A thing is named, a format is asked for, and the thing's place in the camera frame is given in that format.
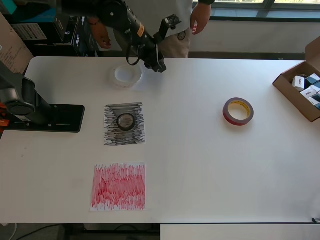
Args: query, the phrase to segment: black mounting plate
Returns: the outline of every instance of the black mounting plate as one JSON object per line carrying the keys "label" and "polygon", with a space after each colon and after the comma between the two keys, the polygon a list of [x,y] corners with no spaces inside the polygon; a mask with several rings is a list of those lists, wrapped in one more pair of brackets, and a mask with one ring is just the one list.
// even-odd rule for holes
{"label": "black mounting plate", "polygon": [[14,115],[6,116],[10,125],[5,130],[79,133],[85,114],[83,105],[50,104],[55,111],[55,118],[47,125],[37,125],[32,122],[21,121]]}

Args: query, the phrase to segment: small white box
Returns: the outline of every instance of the small white box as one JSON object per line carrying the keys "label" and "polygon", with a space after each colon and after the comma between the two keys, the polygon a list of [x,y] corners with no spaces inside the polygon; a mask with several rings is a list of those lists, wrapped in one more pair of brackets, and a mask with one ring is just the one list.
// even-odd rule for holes
{"label": "small white box", "polygon": [[311,78],[311,79],[314,79],[316,81],[320,81],[320,77],[315,73],[310,75],[310,76],[308,76],[307,78]]}
{"label": "small white box", "polygon": [[306,90],[300,92],[305,98],[311,98],[312,96],[317,94],[317,91],[314,90],[312,87],[308,87]]}
{"label": "small white box", "polygon": [[312,103],[313,106],[320,104],[320,102],[318,102],[317,100],[313,99],[312,97],[308,98],[309,102]]}
{"label": "small white box", "polygon": [[293,78],[292,86],[299,92],[305,89],[305,78],[302,76],[295,76]]}
{"label": "small white box", "polygon": [[320,92],[320,88],[315,85],[311,85],[310,88],[314,89],[317,93]]}

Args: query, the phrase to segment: person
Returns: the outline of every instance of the person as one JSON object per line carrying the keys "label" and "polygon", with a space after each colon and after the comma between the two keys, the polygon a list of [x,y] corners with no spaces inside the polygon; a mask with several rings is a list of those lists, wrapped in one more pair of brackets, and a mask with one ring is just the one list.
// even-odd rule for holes
{"label": "person", "polygon": [[[198,0],[192,11],[193,0],[125,0],[147,32],[153,36],[159,31],[162,19],[176,14],[182,21],[176,29],[169,30],[166,38],[159,44],[159,50],[165,58],[188,58],[191,34],[201,33],[211,16],[211,4],[215,0]],[[111,41],[106,27],[96,18],[89,18],[92,34],[100,47],[111,48]],[[114,30],[114,36],[123,51],[128,44]]]}

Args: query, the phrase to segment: beige pants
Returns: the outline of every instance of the beige pants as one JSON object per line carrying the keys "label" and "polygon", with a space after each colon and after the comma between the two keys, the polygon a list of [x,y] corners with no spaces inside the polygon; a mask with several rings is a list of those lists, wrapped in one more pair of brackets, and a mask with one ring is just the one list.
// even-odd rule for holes
{"label": "beige pants", "polygon": [[[127,42],[117,31],[114,30],[113,32],[117,43],[126,53],[128,47]],[[159,50],[165,58],[187,59],[190,50],[190,36],[190,28],[181,33],[168,36],[159,44]]]}

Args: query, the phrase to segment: window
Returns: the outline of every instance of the window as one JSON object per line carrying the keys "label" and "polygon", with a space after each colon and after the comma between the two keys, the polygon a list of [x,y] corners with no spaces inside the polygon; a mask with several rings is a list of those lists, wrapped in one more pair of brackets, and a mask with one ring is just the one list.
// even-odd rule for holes
{"label": "window", "polygon": [[215,0],[215,9],[320,10],[320,0]]}

